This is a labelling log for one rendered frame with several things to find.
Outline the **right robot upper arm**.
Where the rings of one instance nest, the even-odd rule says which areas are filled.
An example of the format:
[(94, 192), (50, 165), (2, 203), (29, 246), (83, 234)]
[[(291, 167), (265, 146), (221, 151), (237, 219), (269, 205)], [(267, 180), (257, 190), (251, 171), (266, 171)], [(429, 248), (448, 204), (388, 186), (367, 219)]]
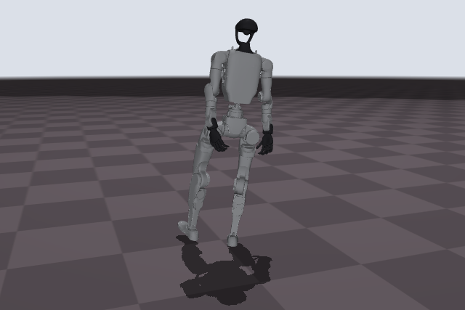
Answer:
[(272, 61), (262, 57), (262, 69), (260, 74), (262, 90), (258, 93), (258, 100), (260, 102), (270, 102), (271, 100), (272, 69)]

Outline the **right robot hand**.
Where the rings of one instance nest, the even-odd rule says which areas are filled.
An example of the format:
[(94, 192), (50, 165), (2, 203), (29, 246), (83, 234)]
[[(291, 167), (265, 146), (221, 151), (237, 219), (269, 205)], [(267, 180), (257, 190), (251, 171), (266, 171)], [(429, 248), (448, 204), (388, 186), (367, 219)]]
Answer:
[(269, 131), (263, 130), (264, 136), (262, 137), (262, 141), (256, 147), (256, 149), (258, 149), (262, 145), (262, 150), (258, 152), (258, 154), (264, 155), (264, 154), (268, 154), (269, 152), (272, 152), (272, 148), (273, 148), (273, 145), (272, 145), (273, 138), (271, 136), (272, 133), (273, 133), (273, 125), (270, 124), (270, 130)]

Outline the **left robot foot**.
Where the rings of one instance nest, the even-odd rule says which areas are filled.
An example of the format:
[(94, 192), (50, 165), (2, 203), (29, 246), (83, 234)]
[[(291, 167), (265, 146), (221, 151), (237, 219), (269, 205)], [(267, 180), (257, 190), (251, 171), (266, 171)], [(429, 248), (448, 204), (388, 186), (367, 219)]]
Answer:
[(199, 235), (198, 235), (198, 230), (197, 229), (194, 229), (194, 226), (192, 229), (188, 229), (187, 228), (187, 222), (186, 221), (179, 221), (178, 222), (178, 228), (187, 235), (187, 237), (192, 240), (192, 241), (196, 241), (198, 240), (199, 238)]

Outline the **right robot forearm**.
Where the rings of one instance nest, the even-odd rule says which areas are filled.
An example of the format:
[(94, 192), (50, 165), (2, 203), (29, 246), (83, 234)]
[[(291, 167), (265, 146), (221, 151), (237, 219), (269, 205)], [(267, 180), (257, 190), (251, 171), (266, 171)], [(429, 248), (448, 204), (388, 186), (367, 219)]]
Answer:
[(263, 103), (261, 105), (261, 109), (262, 109), (261, 122), (263, 124), (263, 130), (269, 131), (270, 124), (272, 124), (272, 95), (271, 95), (270, 102)]

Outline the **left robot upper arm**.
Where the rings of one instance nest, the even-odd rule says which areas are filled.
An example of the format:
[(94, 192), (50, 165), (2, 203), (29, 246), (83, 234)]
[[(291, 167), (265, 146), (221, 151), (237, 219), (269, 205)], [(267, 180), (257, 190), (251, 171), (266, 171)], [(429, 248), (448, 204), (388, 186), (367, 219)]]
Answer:
[(222, 77), (222, 64), (226, 63), (228, 51), (218, 51), (211, 56), (210, 84), (212, 85), (213, 95), (219, 94), (219, 84)]

